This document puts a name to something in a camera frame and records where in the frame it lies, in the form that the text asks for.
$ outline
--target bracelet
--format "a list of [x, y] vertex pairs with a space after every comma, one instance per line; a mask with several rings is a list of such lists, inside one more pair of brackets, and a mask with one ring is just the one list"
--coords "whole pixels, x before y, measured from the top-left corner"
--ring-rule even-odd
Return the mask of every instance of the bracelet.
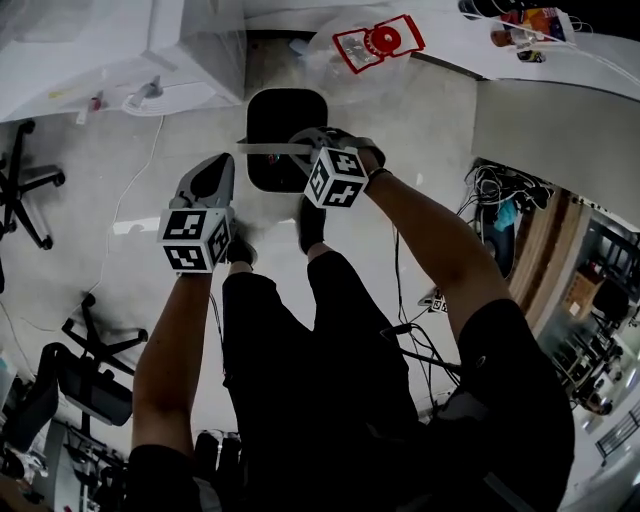
[[366, 187], [364, 187], [364, 191], [365, 191], [365, 192], [367, 191], [367, 189], [371, 186], [371, 183], [373, 182], [373, 180], [374, 180], [376, 177], [378, 177], [378, 176], [380, 176], [381, 174], [384, 174], [384, 173], [389, 173], [389, 174], [393, 175], [393, 174], [391, 173], [391, 171], [388, 171], [388, 170], [387, 170], [387, 169], [385, 169], [384, 167], [378, 167], [377, 169], [374, 169], [374, 170], [371, 172], [371, 174], [369, 174], [369, 182], [367, 183], [367, 186], [366, 186]]

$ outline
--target hand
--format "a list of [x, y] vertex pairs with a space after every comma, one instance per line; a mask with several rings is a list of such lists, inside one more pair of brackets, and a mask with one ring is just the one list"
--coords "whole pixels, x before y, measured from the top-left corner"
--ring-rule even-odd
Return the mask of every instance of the hand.
[[364, 170], [367, 173], [367, 175], [371, 174], [373, 171], [375, 171], [377, 168], [380, 167], [380, 163], [378, 162], [378, 159], [376, 158], [373, 151], [371, 151], [370, 149], [368, 148], [359, 149], [358, 156], [360, 157], [360, 161], [362, 162], [362, 165], [364, 166]]

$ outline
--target concrete floor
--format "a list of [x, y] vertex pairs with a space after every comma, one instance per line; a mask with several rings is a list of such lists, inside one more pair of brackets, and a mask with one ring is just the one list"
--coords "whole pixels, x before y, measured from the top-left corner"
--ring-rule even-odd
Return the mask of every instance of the concrete floor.
[[[286, 41], [255, 44], [249, 55], [247, 84], [247, 98], [264, 88], [304, 85], [301, 65]], [[467, 193], [463, 178], [472, 160], [475, 101], [476, 83], [472, 79], [411, 60], [394, 90], [361, 103], [331, 106], [329, 122], [375, 140], [396, 176], [455, 211]], [[110, 250], [101, 284], [94, 291], [96, 315], [109, 329], [153, 330], [175, 281], [155, 241], [160, 212], [167, 207], [185, 172], [225, 151], [236, 159], [233, 206], [253, 228], [253, 242], [259, 252], [256, 272], [274, 279], [283, 302], [300, 321], [312, 325], [314, 302], [306, 284], [306, 259], [299, 252], [291, 221], [298, 196], [263, 193], [249, 182], [245, 159], [234, 152], [235, 142], [245, 134], [245, 112], [243, 105], [167, 117], [155, 157], [124, 196], [113, 227], [118, 198], [148, 160], [160, 119], [134, 118], [114, 111], [91, 116], [86, 126], [76, 125], [73, 115], [37, 120], [35, 133], [27, 139], [27, 152], [34, 155], [37, 165], [60, 165], [67, 182], [59, 189], [40, 189], [28, 198], [35, 218], [42, 219], [51, 231], [53, 250], [38, 250], [20, 226], [0, 243], [7, 280], [0, 301], [12, 320], [26, 360], [2, 313], [0, 340], [23, 373], [36, 372], [40, 352], [47, 343], [67, 343], [80, 353], [59, 329], [83, 294], [100, 280], [107, 233]], [[13, 132], [11, 126], [0, 129], [3, 140]], [[393, 321], [398, 299], [389, 221], [363, 197], [349, 211], [329, 213], [326, 240], [353, 263], [374, 300]], [[412, 317], [422, 311], [417, 301], [432, 283], [404, 246], [400, 267], [404, 302]], [[225, 268], [219, 267], [213, 281], [219, 304], [224, 278]], [[426, 314], [419, 322], [445, 360], [459, 360], [446, 316]], [[409, 340], [402, 343], [411, 348]], [[131, 350], [123, 360], [135, 365], [139, 354], [140, 349]], [[411, 393], [418, 408], [424, 409], [428, 395], [422, 370], [414, 360], [409, 366]], [[434, 394], [451, 387], [443, 372], [434, 369], [433, 373]], [[236, 429], [222, 378], [220, 340], [211, 315], [193, 415], [194, 431]], [[132, 384], [130, 377], [117, 371], [116, 379], [127, 386]], [[59, 416], [80, 420], [79, 410], [64, 401]], [[92, 429], [95, 437], [128, 453], [131, 422], [115, 428], [94, 420]]]

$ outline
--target black shirt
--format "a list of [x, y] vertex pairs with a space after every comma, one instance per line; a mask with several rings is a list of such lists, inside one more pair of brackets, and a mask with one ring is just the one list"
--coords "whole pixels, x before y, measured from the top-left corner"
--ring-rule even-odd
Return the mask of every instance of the black shirt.
[[[371, 445], [389, 473], [361, 496], [366, 509], [385, 492], [380, 481], [393, 488], [402, 511], [512, 510], [514, 503], [557, 509], [573, 462], [573, 418], [519, 307], [510, 300], [484, 306], [465, 325], [458, 347], [464, 377], [436, 418], [418, 423], [406, 439]], [[325, 498], [332, 493], [322, 481], [318, 489]], [[288, 492], [286, 481], [282, 492]], [[159, 446], [131, 453], [127, 510], [200, 511], [199, 495], [186, 456]], [[313, 509], [314, 498], [302, 508]], [[333, 510], [354, 501], [334, 498]]]

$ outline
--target black shoe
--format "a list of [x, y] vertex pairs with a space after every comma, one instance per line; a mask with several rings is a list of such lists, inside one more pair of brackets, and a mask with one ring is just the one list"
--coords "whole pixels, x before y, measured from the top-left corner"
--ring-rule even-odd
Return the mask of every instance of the black shoe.
[[258, 253], [243, 237], [243, 226], [236, 224], [232, 227], [235, 229], [235, 235], [227, 247], [227, 262], [235, 263], [236, 261], [244, 261], [253, 267], [258, 260]]
[[324, 222], [327, 211], [316, 208], [306, 196], [300, 201], [296, 227], [298, 229], [298, 244], [300, 250], [307, 254], [313, 244], [324, 242]]

